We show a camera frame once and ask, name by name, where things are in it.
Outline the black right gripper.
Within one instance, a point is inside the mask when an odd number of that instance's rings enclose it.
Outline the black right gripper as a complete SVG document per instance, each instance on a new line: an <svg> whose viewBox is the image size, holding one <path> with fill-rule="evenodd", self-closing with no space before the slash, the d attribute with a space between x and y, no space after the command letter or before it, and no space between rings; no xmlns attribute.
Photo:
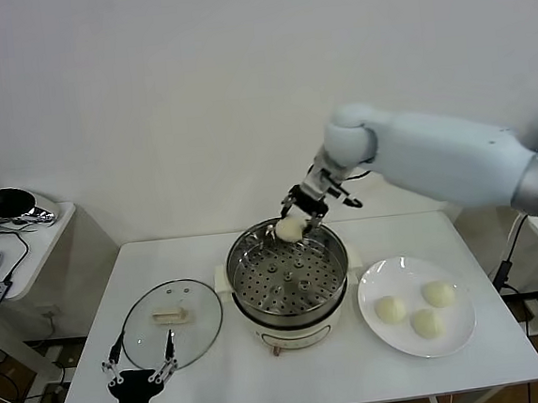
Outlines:
<svg viewBox="0 0 538 403"><path fill-rule="evenodd" d="M283 199L280 210L281 218L285 218L293 206L308 215L308 217L304 219L305 225L302 229L303 234L308 234L318 228L322 224L324 216L329 211L323 196L315 199L303 191L300 185L294 185L290 189L289 195Z"/></svg>

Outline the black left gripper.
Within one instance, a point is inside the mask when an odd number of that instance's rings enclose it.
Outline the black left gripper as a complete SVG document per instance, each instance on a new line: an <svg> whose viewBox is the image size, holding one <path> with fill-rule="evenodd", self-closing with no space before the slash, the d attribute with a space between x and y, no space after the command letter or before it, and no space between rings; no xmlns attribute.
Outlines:
<svg viewBox="0 0 538 403"><path fill-rule="evenodd" d="M159 394L159 383L167 383L178 369L174 332L172 330L167 332L165 360L155 372L149 369L136 369L120 373L118 364L123 349L123 336L124 333L119 334L110 347L106 361L101 364L101 370L106 375L109 384L108 390L118 403L149 403L152 397Z"/></svg>

